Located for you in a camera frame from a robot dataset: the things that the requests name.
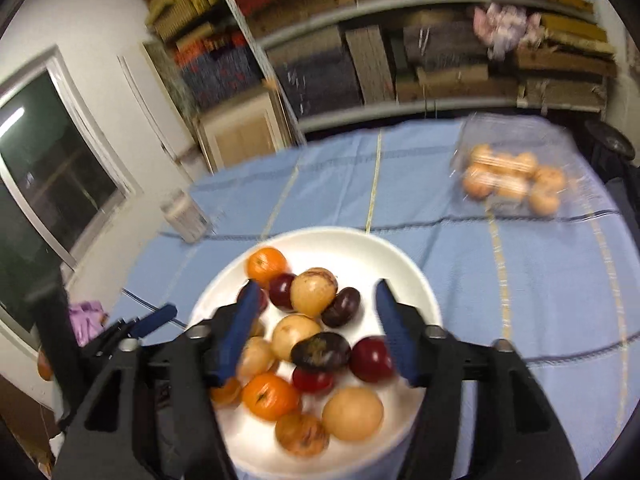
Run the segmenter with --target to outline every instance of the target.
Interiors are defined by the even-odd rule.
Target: window frame
[[[111,216],[123,203],[139,192],[140,188],[133,180],[129,171],[124,168],[124,165],[113,151],[104,133],[100,130],[100,127],[89,112],[88,107],[82,100],[78,89],[69,75],[60,50],[56,46],[28,61],[4,82],[0,83],[0,108],[31,81],[44,73],[48,73],[66,112],[82,136],[82,139],[116,186],[116,191],[111,195],[107,203],[100,208],[100,211],[97,212],[89,222],[71,250],[67,251],[47,229],[22,195],[0,154],[0,178],[27,220],[33,225],[45,243],[47,243],[62,260],[61,270],[63,279],[65,283],[67,283],[77,268],[78,263],[111,219]],[[31,333],[27,332],[2,306],[0,306],[0,321],[7,325],[9,329],[13,330],[29,346],[34,349],[38,348],[38,338],[34,331],[32,330]]]

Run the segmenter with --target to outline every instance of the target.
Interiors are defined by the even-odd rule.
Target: wooden cabinet
[[[292,144],[280,97],[264,86],[203,114],[198,136],[212,173]]]

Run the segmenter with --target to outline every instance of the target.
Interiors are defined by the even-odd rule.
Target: fluorescent light
[[[11,128],[15,123],[17,123],[18,119],[20,119],[23,115],[24,115],[24,108],[20,107],[14,113],[12,113],[4,123],[0,124],[0,137],[2,137],[5,133],[7,133],[9,128]]]

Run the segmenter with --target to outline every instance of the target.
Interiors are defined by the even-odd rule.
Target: checkered tablecloth
[[[540,118],[503,121],[516,142],[531,128],[564,139]],[[480,344],[505,335],[514,341],[586,476],[640,396],[638,252],[577,153],[568,152],[566,162],[579,169],[578,197],[558,218],[491,218],[481,205],[461,200],[449,166],[461,124],[412,121],[363,130],[204,178],[191,194],[214,232],[190,246],[165,228],[130,272],[112,319],[170,301],[187,323],[210,280],[258,241],[309,226],[369,228],[423,270],[449,331]],[[146,341],[180,330],[168,324]],[[457,475],[468,465],[473,412],[467,395]],[[353,478],[393,478],[404,446]]]

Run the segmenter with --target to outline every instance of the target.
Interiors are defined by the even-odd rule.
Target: pink cloth
[[[80,346],[86,345],[102,332],[102,321],[105,316],[100,301],[82,301],[69,305],[71,326]]]
[[[539,46],[543,39],[540,14],[514,6],[491,4],[486,12],[476,7],[474,32],[489,47],[489,59],[504,60],[518,46]]]

